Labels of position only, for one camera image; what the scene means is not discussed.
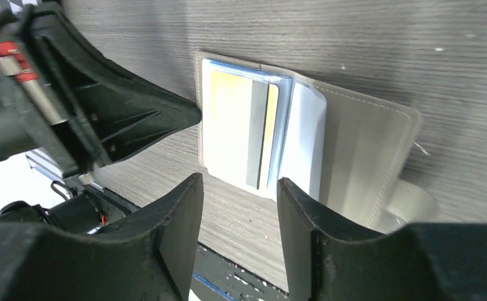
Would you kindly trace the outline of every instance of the open wallet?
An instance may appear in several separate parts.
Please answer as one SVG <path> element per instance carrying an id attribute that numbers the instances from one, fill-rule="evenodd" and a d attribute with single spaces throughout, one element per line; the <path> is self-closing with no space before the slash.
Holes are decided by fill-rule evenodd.
<path id="1" fill-rule="evenodd" d="M 399 174 L 421 124 L 410 107 L 296 72 L 196 54 L 199 161 L 276 200 L 288 177 L 343 216 L 381 232 L 430 218 L 436 200 Z"/>

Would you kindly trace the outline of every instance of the wire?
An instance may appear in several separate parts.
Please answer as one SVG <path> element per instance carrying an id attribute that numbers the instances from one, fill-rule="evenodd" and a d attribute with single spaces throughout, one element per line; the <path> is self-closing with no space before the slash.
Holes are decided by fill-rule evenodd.
<path id="1" fill-rule="evenodd" d="M 52 182 L 51 182 L 51 185 L 50 185 L 51 190 L 53 190 L 53 192 L 57 193 L 57 194 L 58 194 L 58 195 L 59 195 L 61 198 L 63 198 L 63 199 L 64 199 L 64 201 L 68 201 L 68 200 L 69 200 L 69 199 L 68 199 L 68 197 L 67 197 L 65 194 L 63 194 L 63 193 L 62 193 L 62 191 L 60 191 L 60 190 L 59 190 L 57 187 L 55 187 L 55 186 L 59 186 L 59 187 L 61 187 L 61 188 L 64 188 L 64 189 L 66 189 L 67 191 L 69 191 L 69 190 L 70 190 L 70 188 L 68 188 L 68 186 L 64 185 L 62 182 L 59 182 L 59 181 L 52 181 Z"/>

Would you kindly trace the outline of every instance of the wood grain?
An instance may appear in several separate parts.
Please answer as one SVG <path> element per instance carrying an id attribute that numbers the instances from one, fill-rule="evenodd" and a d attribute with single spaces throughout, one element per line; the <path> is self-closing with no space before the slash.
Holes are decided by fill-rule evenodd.
<path id="1" fill-rule="evenodd" d="M 417 141 L 430 156 L 414 149 L 402 177 L 438 199 L 434 220 L 487 222 L 487 1 L 69 0 L 66 9 L 103 54 L 190 100 L 201 49 L 419 109 Z M 190 129 L 97 179 L 147 204 L 204 172 L 196 156 Z M 286 288 L 274 203 L 205 175 L 200 240 Z"/>

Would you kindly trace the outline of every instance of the red component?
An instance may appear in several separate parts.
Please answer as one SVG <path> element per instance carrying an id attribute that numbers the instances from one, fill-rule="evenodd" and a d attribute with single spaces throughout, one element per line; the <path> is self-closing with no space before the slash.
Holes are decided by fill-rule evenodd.
<path id="1" fill-rule="evenodd" d="M 15 75 L 16 80 L 19 83 L 28 82 L 30 80 L 35 80 L 38 78 L 38 75 L 33 71 L 31 65 L 26 60 L 26 57 L 18 50 L 16 43 L 13 41 L 5 41 L 0 42 L 0 56 L 9 56 L 12 55 L 20 64 L 22 68 L 21 73 Z"/>

